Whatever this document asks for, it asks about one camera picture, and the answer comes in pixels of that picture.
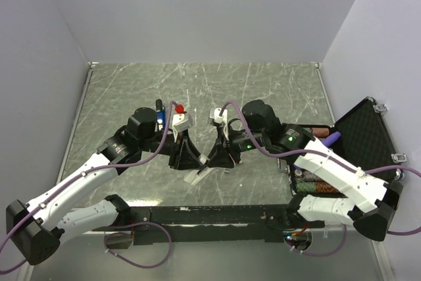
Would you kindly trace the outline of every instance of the case lid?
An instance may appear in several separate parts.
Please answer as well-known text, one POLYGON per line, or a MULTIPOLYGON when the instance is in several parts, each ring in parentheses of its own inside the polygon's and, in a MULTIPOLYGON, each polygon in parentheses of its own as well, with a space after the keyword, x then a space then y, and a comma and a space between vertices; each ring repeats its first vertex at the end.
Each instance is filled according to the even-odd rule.
MULTIPOLYGON (((376 104, 376 100, 367 97, 334 124, 342 134, 344 157, 363 170, 397 165, 392 159, 396 150, 381 114, 374 110, 376 104)), ((396 175, 396 171, 389 170, 373 176, 388 181, 396 175)))

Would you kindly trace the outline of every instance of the marble floor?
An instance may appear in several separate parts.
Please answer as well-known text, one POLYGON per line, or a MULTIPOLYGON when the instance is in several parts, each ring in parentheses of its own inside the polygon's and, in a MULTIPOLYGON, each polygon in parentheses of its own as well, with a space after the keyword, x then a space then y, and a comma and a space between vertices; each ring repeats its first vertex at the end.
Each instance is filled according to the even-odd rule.
MULTIPOLYGON (((254 99, 270 104, 281 122, 331 124, 329 108, 312 63, 174 63, 97 64, 93 70, 63 178, 75 171, 138 107, 175 100, 195 121, 190 136, 200 152, 214 143, 207 123, 211 108, 231 99, 240 105, 254 99)), ((228 108, 228 116, 234 110, 228 108)), ((258 151, 244 153, 243 164, 224 172, 214 169, 196 186, 183 181, 186 171, 168 167, 168 157, 131 168, 95 190, 79 207, 117 193, 130 205, 242 205, 288 203, 286 174, 274 159, 258 151)))

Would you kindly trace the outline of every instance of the red object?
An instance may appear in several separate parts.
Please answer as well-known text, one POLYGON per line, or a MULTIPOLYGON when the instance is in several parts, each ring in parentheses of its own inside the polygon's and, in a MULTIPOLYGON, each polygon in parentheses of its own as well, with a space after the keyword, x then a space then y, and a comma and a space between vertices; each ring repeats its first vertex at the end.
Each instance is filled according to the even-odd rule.
POLYGON ((183 107, 183 105, 177 105, 176 106, 176 112, 179 114, 179 115, 181 115, 181 114, 183 114, 184 113, 184 107, 183 107))

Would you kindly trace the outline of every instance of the black case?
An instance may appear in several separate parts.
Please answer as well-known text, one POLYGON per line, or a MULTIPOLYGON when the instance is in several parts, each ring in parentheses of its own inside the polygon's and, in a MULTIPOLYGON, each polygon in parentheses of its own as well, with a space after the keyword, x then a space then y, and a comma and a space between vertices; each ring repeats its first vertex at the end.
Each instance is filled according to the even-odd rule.
MULTIPOLYGON (((376 105, 377 103, 374 98, 367 97, 336 121, 333 126, 300 125, 305 128, 329 128, 330 133, 336 131, 341 132, 341 138, 332 145, 333 151, 351 164, 361 167, 363 170, 387 165, 398 165, 392 159, 392 154, 396 153, 396 150, 392 144, 382 115, 374 110, 374 106, 376 105)), ((291 192, 295 195, 297 193, 297 184, 293 176, 294 166, 289 165, 289 170, 291 192)), ((390 181, 402 177, 402 173, 400 170, 389 170, 373 174, 373 176, 390 181)), ((300 193, 323 197, 343 196, 340 193, 300 193)))

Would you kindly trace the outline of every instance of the purple object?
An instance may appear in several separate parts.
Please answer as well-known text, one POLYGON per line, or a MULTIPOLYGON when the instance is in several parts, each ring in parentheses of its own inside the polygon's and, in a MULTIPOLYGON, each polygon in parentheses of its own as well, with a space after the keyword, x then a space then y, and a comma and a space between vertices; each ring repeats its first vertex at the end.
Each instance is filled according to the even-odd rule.
POLYGON ((325 145, 326 147, 330 147, 332 146, 339 138, 341 138, 341 133, 340 132, 335 132, 333 134, 330 134, 327 138, 325 138, 324 140, 322 140, 323 145, 325 145))

